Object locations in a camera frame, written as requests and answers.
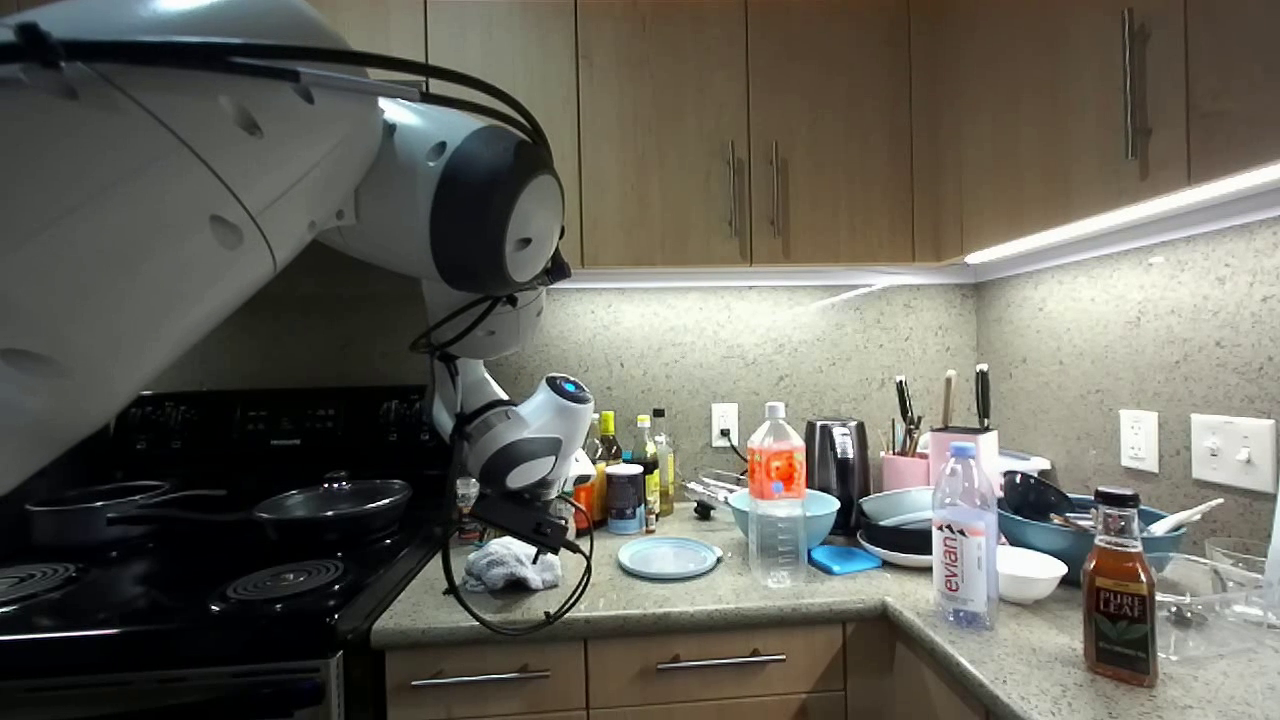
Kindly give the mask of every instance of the plate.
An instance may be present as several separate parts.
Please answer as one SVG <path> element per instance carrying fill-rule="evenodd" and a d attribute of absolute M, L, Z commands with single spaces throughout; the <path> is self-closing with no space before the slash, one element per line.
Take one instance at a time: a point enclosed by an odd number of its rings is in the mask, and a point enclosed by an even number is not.
<path fill-rule="evenodd" d="M 719 564 L 719 549 L 690 537 L 634 537 L 614 549 L 614 564 L 641 579 L 696 579 Z"/>
<path fill-rule="evenodd" d="M 864 531 L 855 531 L 855 543 L 864 543 L 871 557 L 878 557 L 882 564 L 897 564 L 897 567 L 930 567 L 930 557 L 875 549 L 864 541 Z"/>

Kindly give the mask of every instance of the light switch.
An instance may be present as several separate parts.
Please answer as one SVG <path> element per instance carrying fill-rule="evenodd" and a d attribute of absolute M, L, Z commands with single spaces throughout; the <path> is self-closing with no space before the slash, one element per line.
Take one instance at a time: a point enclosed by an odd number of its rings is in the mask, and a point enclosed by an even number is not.
<path fill-rule="evenodd" d="M 1191 479 L 1275 492 L 1275 419 L 1191 414 Z"/>
<path fill-rule="evenodd" d="M 1158 414 L 1121 407 L 1121 470 L 1158 474 Z"/>

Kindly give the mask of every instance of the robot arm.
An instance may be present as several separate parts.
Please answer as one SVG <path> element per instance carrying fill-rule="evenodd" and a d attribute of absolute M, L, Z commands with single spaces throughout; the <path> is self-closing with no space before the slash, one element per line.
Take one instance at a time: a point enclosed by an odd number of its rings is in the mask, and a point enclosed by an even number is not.
<path fill-rule="evenodd" d="M 415 94 L 348 59 L 376 57 L 344 53 L 307 5 L 67 0 L 3 17 L 0 492 L 324 237 L 418 282 L 433 423 L 457 474 L 480 475 L 476 516 L 564 543 L 546 501 L 591 399 L 546 376 L 508 404 L 483 373 L 567 272 L 553 155 L 535 129 L 404 102 Z"/>

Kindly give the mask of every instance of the granite countertop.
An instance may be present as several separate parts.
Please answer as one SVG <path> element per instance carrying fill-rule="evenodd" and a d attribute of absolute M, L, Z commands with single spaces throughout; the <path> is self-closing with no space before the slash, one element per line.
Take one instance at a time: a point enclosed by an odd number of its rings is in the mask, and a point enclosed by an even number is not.
<path fill-rule="evenodd" d="M 591 588 L 571 618 L 535 631 L 553 638 L 653 638 L 690 630 L 817 626 L 817 622 L 889 622 L 934 657 L 960 690 L 995 717 L 1088 720 L 1088 717 L 1275 717 L 1280 645 L 1231 657 L 1165 659 L 1155 690 L 1128 690 L 1084 673 L 1081 592 L 1059 588 L 1042 606 L 1000 606 L 990 631 L 965 631 L 930 611 L 929 574 L 878 567 L 860 576 L 823 576 L 809 567 L 798 588 L 765 588 L 742 567 L 742 537 L 728 508 L 701 524 L 686 508 L 658 524 L 658 537 L 701 537 L 723 549 L 710 576 L 685 584 L 630 579 L 614 564 L 625 537 L 596 541 Z M 471 598 L 471 606 L 508 630 L 531 626 L 564 599 L 567 588 L 528 598 Z M 496 639 L 445 598 L 438 559 L 429 564 L 399 599 L 376 622 L 376 648 L 480 645 Z"/>

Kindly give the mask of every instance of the kettle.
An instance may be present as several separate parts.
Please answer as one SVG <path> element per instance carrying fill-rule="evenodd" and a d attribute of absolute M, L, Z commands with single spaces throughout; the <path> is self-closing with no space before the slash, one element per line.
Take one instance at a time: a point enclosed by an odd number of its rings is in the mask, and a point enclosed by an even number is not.
<path fill-rule="evenodd" d="M 860 524 L 860 501 L 867 496 L 867 423 L 850 416 L 820 416 L 805 423 L 809 488 L 840 501 L 836 537 L 850 537 Z"/>

